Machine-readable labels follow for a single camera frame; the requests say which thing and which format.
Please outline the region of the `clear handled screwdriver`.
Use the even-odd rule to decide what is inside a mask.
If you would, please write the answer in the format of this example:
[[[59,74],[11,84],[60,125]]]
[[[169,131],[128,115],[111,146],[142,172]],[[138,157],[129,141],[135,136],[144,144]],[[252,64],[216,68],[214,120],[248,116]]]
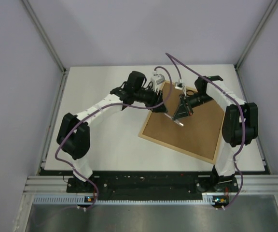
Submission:
[[[173,121],[174,123],[176,123],[177,125],[179,125],[179,126],[181,126],[181,127],[183,127],[184,126],[184,124],[183,123],[181,123],[179,120],[176,120],[176,119],[173,119],[173,117],[172,116],[170,116],[169,114],[167,114],[167,113],[164,113],[164,115],[165,116],[167,116],[171,121]]]

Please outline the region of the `wooden picture frame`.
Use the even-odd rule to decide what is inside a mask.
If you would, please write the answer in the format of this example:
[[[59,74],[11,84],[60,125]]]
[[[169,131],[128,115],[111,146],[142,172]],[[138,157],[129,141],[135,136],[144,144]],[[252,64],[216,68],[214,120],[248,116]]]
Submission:
[[[179,106],[181,90],[172,89],[166,101],[167,114],[149,112],[139,137],[183,153],[190,157],[215,164],[222,139],[224,112],[214,101],[195,107],[191,116],[171,117]]]

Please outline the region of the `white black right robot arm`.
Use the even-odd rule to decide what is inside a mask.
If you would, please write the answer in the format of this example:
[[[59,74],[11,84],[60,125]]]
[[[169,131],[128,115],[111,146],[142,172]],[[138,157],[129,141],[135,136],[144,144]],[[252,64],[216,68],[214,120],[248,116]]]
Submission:
[[[240,99],[225,85],[220,76],[198,77],[195,87],[196,92],[191,95],[186,88],[182,89],[172,120],[191,116],[195,107],[212,100],[223,110],[222,139],[216,163],[209,179],[198,182],[198,187],[204,191],[221,191],[233,183],[238,170],[237,160],[243,147],[258,136],[258,106]]]

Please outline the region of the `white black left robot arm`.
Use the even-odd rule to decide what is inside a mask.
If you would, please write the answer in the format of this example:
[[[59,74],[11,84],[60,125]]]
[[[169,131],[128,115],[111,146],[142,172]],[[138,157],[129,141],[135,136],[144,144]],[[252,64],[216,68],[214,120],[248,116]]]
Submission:
[[[143,110],[167,113],[163,92],[160,89],[165,77],[154,72],[150,82],[146,81],[143,73],[132,71],[126,81],[112,89],[97,104],[80,113],[64,115],[56,139],[58,151],[70,155],[71,160],[66,163],[73,169],[73,174],[78,179],[77,186],[82,191],[90,191],[94,186],[94,180],[91,178],[93,171],[87,158],[92,126],[127,107],[133,108],[136,102],[144,105]]]

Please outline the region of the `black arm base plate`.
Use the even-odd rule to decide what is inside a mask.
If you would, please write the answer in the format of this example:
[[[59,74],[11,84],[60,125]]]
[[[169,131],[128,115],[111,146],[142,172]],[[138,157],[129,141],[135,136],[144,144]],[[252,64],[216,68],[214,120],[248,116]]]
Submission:
[[[73,176],[68,193],[99,193],[101,199],[122,197],[175,198],[206,192],[237,192],[234,175],[219,177],[215,171],[96,171],[87,181]]]

